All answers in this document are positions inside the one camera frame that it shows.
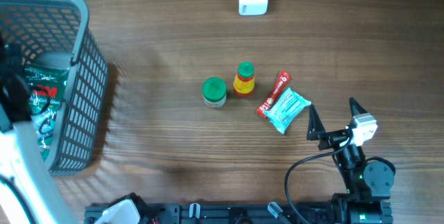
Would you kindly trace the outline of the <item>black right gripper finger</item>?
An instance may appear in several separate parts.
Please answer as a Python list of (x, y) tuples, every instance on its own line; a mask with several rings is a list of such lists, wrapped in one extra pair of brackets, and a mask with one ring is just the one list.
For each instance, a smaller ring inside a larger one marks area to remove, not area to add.
[(367, 111), (362, 106), (360, 106), (360, 104), (356, 101), (354, 97), (349, 98), (349, 104), (350, 104), (351, 115), (353, 117), (367, 113)]
[(307, 128), (307, 140), (316, 141), (325, 138), (325, 128), (314, 105), (309, 106), (309, 123)]

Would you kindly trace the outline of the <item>light blue tissue packet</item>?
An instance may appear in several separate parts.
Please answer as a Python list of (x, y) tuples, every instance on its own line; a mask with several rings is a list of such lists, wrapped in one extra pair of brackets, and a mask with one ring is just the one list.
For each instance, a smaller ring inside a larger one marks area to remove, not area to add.
[(264, 114), (277, 131), (284, 134), (291, 122), (310, 105), (311, 101), (303, 98), (289, 87), (282, 93), (275, 105)]

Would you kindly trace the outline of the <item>green 3M gloves packet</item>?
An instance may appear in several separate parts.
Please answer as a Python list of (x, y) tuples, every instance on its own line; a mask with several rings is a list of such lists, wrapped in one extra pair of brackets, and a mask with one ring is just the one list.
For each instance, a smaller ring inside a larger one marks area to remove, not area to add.
[(68, 75), (69, 69), (44, 67), (38, 64), (27, 64), (24, 69), (24, 78), (33, 90), (28, 106), (43, 160), (47, 159), (51, 150), (53, 132)]

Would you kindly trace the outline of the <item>red Nescafe sachet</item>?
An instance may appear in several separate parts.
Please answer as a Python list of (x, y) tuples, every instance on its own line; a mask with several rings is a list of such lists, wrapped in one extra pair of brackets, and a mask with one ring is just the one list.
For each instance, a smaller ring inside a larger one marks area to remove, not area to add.
[(271, 93), (265, 98), (264, 102), (257, 108), (256, 113), (262, 118), (266, 118), (265, 112), (269, 111), (274, 103), (276, 102), (278, 96), (284, 89), (284, 86), (291, 80), (291, 75), (286, 71), (282, 70), (276, 80)]

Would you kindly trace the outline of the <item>red chilli sauce bottle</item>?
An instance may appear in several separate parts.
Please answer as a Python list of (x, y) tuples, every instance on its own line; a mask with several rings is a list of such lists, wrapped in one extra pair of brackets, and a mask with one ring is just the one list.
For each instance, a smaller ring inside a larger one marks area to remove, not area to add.
[(251, 62), (239, 64), (233, 81), (233, 90), (237, 96), (248, 97), (255, 88), (255, 68)]

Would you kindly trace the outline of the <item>green lid jar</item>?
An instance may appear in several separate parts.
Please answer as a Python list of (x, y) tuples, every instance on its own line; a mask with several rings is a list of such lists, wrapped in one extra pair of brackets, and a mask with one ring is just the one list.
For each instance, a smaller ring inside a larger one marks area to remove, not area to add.
[(218, 77), (208, 78), (203, 83), (203, 100), (206, 106), (210, 108), (222, 107), (227, 98), (227, 87), (225, 82)]

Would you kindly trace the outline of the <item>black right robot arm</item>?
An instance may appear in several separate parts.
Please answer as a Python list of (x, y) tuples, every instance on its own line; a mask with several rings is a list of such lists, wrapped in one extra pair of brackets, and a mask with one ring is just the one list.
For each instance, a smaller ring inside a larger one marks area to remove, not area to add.
[(343, 178), (346, 193), (336, 193), (326, 204), (326, 217), (315, 212), (310, 218), (318, 223), (393, 223), (391, 187), (396, 169), (388, 160), (364, 155), (362, 146), (373, 138), (377, 130), (376, 118), (351, 97), (352, 118), (342, 130), (328, 132), (311, 105), (307, 139), (318, 141), (319, 150), (332, 149), (332, 158)]

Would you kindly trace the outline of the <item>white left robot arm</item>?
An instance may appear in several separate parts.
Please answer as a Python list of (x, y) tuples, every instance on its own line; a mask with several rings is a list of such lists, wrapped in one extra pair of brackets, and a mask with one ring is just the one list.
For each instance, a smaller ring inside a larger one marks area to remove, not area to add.
[(1, 45), (1, 207), (11, 223), (77, 223), (41, 158), (18, 53)]

